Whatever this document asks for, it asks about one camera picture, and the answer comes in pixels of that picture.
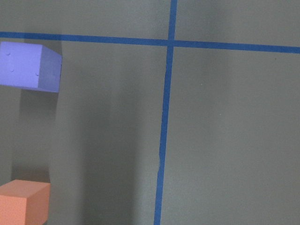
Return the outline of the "purple foam block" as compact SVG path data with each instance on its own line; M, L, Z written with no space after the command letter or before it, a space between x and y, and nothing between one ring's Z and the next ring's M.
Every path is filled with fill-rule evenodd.
M44 45L0 44L0 84L25 90L58 93L62 56Z

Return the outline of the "orange foam block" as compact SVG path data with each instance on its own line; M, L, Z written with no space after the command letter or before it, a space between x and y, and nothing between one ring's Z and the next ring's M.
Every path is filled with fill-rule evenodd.
M2 225L43 225L48 220L50 183L13 180L0 187Z

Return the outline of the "blue tape line crosswise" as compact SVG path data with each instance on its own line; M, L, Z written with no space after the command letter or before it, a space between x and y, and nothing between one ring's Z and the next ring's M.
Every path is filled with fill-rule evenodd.
M103 37L103 36L69 35L69 34L10 32L10 31L2 31L0 33L0 37L18 38L18 39L88 42L88 43L257 51L257 52L272 52L272 53L292 53L292 54L300 53L300 48L295 46L255 45L255 44L201 42L201 41L148 39L148 38L131 38L131 37Z

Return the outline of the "blue tape line lengthwise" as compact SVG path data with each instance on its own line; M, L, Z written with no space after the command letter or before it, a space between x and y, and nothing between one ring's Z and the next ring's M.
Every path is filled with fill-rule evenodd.
M167 39L168 44L166 46L166 71L165 71L165 78L164 78L161 131L160 131L160 142L159 142L159 165L157 171L157 187L156 187L154 221L153 221L153 224L155 225L161 224L161 211L162 211L164 175L165 175L165 156L166 156L177 6L178 6L178 2L176 0L172 0L170 6L170 16L169 16L169 26L168 26L168 39Z

